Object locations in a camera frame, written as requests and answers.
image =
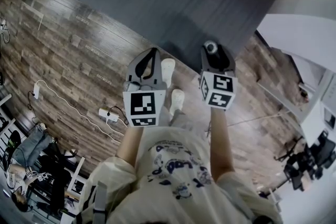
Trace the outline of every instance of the black chair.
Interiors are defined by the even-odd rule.
[[[336,159],[336,152],[332,152],[329,158],[323,163],[323,167],[328,169]]]
[[[322,134],[319,136],[318,141],[319,145],[312,145],[310,147],[310,152],[315,160],[317,166],[322,167],[325,163],[328,163],[328,167],[333,162],[331,155],[334,153],[334,149],[336,147],[336,143],[329,140],[328,133],[323,131]]]
[[[294,154],[289,157],[287,160],[287,163],[284,168],[284,173],[289,181],[293,184],[293,189],[297,190],[300,189],[301,191],[304,191],[303,184],[301,181],[301,178],[303,177],[303,172],[299,169],[296,169],[294,167],[294,164],[298,161],[297,155]]]
[[[21,137],[20,134],[17,131],[14,131],[8,140],[7,143],[7,148],[4,152],[4,155],[2,157],[2,165],[4,167],[4,171],[7,171],[7,168],[10,165],[11,159],[12,159],[12,155],[15,151],[15,149],[17,149],[17,147],[21,144]]]
[[[297,162],[299,164],[299,169],[302,173],[308,172],[311,180],[314,180],[316,170],[314,169],[315,163],[312,157],[306,153],[306,151],[297,154]]]

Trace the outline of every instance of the wood plank flooring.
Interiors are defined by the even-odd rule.
[[[98,115],[99,108],[123,108],[122,84],[127,66],[140,52],[155,47],[118,21],[77,0],[0,0],[0,17],[7,19],[10,43],[1,41],[0,67],[5,76],[1,95],[11,93],[7,106],[26,130],[34,114],[27,108],[27,93],[34,83],[46,81],[61,97],[93,123],[120,140]],[[161,51],[162,59],[169,57]],[[303,102],[299,78],[288,56],[270,50],[251,37],[236,58],[239,88],[227,112],[235,167],[250,176],[259,190],[279,185],[285,176],[273,157],[283,153],[295,131],[280,117],[281,107],[257,85],[257,79],[277,87],[296,104]],[[201,99],[198,74],[176,61],[172,88],[186,93],[183,111],[207,130],[209,108]],[[65,149],[75,148],[84,156],[89,173],[102,160],[115,154],[118,145],[56,97],[39,82],[40,97],[30,96],[37,119]],[[117,131],[125,128],[111,124]]]

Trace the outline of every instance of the graphic print on shirt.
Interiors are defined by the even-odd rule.
[[[178,141],[159,141],[148,151],[157,154],[153,161],[151,175],[147,175],[148,182],[156,182],[162,186],[171,188],[177,200],[187,199],[192,196],[191,189],[198,189],[210,185],[212,177],[202,160]],[[176,180],[175,173],[190,174],[189,182],[183,179],[182,182]]]
[[[185,183],[181,183],[179,186],[177,186],[173,191],[173,194],[177,200],[186,199],[192,195]]]

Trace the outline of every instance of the white sneaker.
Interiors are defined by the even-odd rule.
[[[184,102],[184,91],[175,89],[172,92],[172,105],[169,109],[169,113],[174,115],[177,109],[182,110]]]
[[[175,69],[175,60],[167,58],[161,62],[162,80],[167,84],[167,89],[172,84],[172,76]]]

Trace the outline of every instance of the person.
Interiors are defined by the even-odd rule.
[[[225,111],[211,108],[209,142],[183,101],[175,89],[158,127],[127,128],[116,156],[90,175],[73,223],[92,221],[98,182],[107,186],[106,223],[282,223],[235,172]]]
[[[12,201],[22,212],[28,210],[25,196],[28,186],[39,176],[45,179],[48,175],[33,171],[31,166],[34,165],[40,152],[53,141],[53,138],[46,132],[44,124],[37,124],[30,136],[15,149],[12,155],[6,171],[6,182],[12,192]]]

